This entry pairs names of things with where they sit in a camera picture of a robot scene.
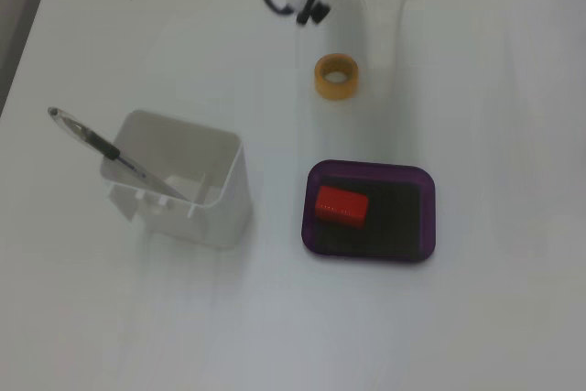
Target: yellow tape roll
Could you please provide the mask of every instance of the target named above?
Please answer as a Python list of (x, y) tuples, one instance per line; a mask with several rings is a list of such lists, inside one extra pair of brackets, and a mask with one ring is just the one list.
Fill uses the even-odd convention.
[[(314, 72), (315, 89), (327, 100), (345, 100), (353, 96), (358, 88), (358, 65), (348, 55), (326, 55), (315, 65)], [(343, 73), (346, 76), (346, 81), (328, 81), (326, 76), (333, 72)]]

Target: white container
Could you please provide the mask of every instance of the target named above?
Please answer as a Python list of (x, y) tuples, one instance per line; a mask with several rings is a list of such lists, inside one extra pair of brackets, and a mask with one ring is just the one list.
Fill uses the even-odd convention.
[(240, 137), (135, 111), (114, 144), (189, 200), (152, 191), (105, 158), (108, 198), (127, 220), (138, 213), (153, 232), (211, 246), (238, 242), (251, 211)]

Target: white table surface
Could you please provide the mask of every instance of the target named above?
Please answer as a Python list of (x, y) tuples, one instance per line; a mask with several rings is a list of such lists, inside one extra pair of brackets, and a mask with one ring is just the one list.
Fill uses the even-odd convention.
[[(0, 119), (0, 387), (580, 388), (584, 23), (586, 0), (414, 0), (388, 99), (332, 107), (315, 61), (360, 40), (261, 0), (43, 0)], [(241, 244), (126, 223), (50, 105), (111, 137), (137, 108), (240, 133)], [(311, 255), (305, 179), (326, 157), (426, 169), (434, 256)]]

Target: red cube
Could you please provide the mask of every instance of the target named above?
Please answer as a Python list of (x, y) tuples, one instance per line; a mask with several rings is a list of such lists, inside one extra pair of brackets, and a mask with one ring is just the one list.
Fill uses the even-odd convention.
[(315, 215), (325, 222), (335, 222), (362, 229), (368, 198), (363, 194), (321, 186), (315, 203)]

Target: pen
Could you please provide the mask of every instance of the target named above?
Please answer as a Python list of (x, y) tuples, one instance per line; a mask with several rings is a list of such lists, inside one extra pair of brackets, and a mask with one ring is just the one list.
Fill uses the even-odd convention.
[(74, 139), (88, 147), (98, 150), (107, 159), (111, 160), (117, 167), (140, 180), (151, 190), (161, 192), (176, 199), (182, 199), (184, 201), (187, 200), (163, 180), (148, 172), (138, 162), (120, 151), (112, 143), (106, 141), (104, 138), (99, 136), (90, 128), (86, 127), (67, 112), (63, 112), (57, 107), (50, 107), (49, 116), (61, 129), (67, 132)]

